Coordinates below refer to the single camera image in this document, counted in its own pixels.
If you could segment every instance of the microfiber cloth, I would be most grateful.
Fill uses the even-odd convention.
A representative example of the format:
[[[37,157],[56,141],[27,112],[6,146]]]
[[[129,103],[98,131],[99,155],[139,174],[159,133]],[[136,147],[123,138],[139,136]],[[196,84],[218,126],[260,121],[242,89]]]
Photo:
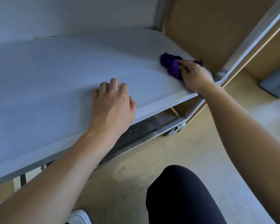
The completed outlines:
[[[182,75],[178,68],[179,64],[175,60],[183,60],[183,58],[180,56],[168,54],[166,52],[160,56],[160,63],[163,67],[167,68],[168,74],[180,81],[183,81]],[[203,67],[202,60],[193,62]]]

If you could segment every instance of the right arm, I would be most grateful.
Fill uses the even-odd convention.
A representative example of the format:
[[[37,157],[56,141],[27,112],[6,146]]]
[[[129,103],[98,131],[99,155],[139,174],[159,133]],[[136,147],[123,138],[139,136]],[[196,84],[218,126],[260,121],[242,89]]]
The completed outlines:
[[[187,87],[201,94],[232,163],[252,192],[280,223],[280,139],[259,124],[199,65],[178,61]]]

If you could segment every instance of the leg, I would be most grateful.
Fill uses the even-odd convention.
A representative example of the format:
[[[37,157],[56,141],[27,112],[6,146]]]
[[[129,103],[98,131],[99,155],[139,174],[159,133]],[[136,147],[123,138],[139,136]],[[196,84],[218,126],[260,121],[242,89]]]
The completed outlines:
[[[189,169],[171,165],[147,190],[149,223],[226,224],[211,194]]]

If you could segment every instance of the white shoe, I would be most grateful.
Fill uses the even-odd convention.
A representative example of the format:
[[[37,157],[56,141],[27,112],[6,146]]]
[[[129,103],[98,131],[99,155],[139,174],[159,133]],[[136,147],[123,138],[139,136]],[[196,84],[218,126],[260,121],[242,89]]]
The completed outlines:
[[[69,224],[91,224],[88,215],[81,209],[72,211],[67,218],[67,222]]]

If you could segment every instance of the gray wall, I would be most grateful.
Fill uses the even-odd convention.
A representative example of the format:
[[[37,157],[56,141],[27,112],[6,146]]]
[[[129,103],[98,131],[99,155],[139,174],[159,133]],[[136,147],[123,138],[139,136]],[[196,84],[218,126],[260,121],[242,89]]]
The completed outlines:
[[[157,27],[164,0],[0,0],[0,43]]]

